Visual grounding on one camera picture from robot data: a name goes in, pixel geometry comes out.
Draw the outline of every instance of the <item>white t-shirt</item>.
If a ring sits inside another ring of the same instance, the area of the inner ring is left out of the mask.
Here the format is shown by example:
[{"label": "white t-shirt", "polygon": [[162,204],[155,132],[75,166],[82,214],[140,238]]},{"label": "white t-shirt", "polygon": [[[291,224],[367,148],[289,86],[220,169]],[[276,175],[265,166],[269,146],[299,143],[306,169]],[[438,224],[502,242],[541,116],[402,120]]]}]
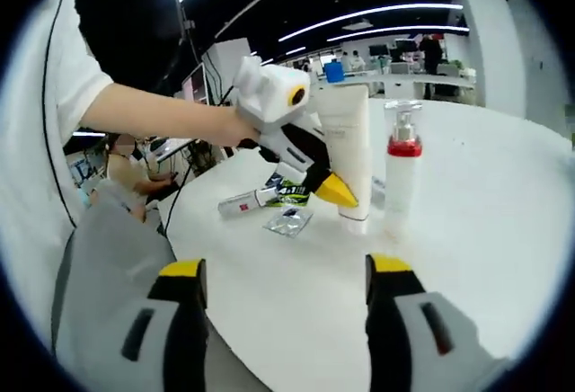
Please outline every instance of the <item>white t-shirt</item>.
[{"label": "white t-shirt", "polygon": [[341,66],[343,67],[344,72],[347,73],[347,72],[351,71],[351,64],[349,63],[349,56],[343,55],[341,57]]},{"label": "white t-shirt", "polygon": [[[21,307],[49,343],[58,267],[72,225],[58,196],[42,129],[42,77],[59,0],[44,0],[22,31],[0,92],[0,255]],[[46,90],[49,148],[77,223],[84,205],[63,146],[100,91],[111,83],[87,54],[75,0],[63,0],[52,36]]]},{"label": "white t-shirt", "polygon": [[351,71],[363,71],[366,68],[366,61],[362,57],[352,57],[349,61]]}]

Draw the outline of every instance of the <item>white desk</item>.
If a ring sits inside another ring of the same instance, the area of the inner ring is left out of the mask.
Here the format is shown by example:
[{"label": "white desk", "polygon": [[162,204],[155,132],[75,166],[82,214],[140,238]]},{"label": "white desk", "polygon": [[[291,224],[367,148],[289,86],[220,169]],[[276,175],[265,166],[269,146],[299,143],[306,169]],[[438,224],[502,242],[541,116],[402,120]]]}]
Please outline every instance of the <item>white desk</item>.
[{"label": "white desk", "polygon": [[[370,101],[374,171],[385,175],[383,100]],[[275,392],[368,391],[364,255],[396,251],[427,290],[477,324],[495,357],[518,356],[550,312],[571,250],[571,144],[483,108],[425,102],[421,196],[409,244],[340,229],[314,196],[295,239],[262,228],[275,210],[224,221],[217,203],[273,171],[243,151],[186,185],[169,236],[179,259],[208,262],[208,315],[234,353]],[[172,199],[161,205],[165,220]]]},{"label": "white desk", "polygon": [[439,85],[452,85],[462,88],[475,88],[475,84],[470,80],[462,77],[449,77],[449,76],[434,76],[434,75],[375,75],[375,76],[358,76],[353,78],[346,78],[341,82],[330,85],[357,85],[357,84],[371,84],[371,83],[407,83],[413,82],[415,84],[439,84]]}]

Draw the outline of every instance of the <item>seated person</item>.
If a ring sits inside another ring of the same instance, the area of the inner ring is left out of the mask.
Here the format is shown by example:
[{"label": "seated person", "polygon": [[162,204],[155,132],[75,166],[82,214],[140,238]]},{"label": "seated person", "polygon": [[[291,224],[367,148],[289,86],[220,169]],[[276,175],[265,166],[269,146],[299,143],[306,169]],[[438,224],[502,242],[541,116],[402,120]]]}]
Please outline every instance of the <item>seated person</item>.
[{"label": "seated person", "polygon": [[366,71],[366,61],[359,55],[357,50],[353,51],[353,57],[349,61],[351,71]]},{"label": "seated person", "polygon": [[175,174],[153,175],[159,180],[146,177],[139,163],[132,163],[129,157],[136,149],[136,140],[127,134],[108,136],[106,174],[109,179],[121,184],[129,192],[135,192],[140,200],[148,203],[163,200],[178,190]]},{"label": "seated person", "polygon": [[134,192],[129,192],[111,179],[102,179],[90,194],[92,205],[102,201],[121,206],[134,218],[158,231],[162,228],[162,220],[160,219],[160,212],[156,208],[156,202],[145,205]]}]

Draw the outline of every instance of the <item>small tube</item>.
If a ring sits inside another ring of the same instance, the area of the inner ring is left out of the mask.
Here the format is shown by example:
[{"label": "small tube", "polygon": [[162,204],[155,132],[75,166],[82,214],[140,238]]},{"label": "small tube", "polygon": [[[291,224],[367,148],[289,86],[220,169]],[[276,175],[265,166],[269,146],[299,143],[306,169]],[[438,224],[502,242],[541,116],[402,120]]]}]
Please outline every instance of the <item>small tube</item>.
[{"label": "small tube", "polygon": [[342,226],[351,233],[367,232],[371,201],[371,145],[368,93],[364,85],[327,87],[314,94],[332,171],[358,200],[356,208],[339,207]]}]

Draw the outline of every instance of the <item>pump dispenser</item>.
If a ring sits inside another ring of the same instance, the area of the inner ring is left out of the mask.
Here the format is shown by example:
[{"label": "pump dispenser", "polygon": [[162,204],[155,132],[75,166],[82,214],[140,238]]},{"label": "pump dispenser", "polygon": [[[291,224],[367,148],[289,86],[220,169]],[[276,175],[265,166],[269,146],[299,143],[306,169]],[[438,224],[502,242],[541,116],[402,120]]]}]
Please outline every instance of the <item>pump dispenser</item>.
[{"label": "pump dispenser", "polygon": [[393,239],[405,236],[411,206],[420,181],[420,161],[423,153],[421,138],[412,121],[419,102],[391,102],[397,115],[387,144],[385,160],[384,231]]}]

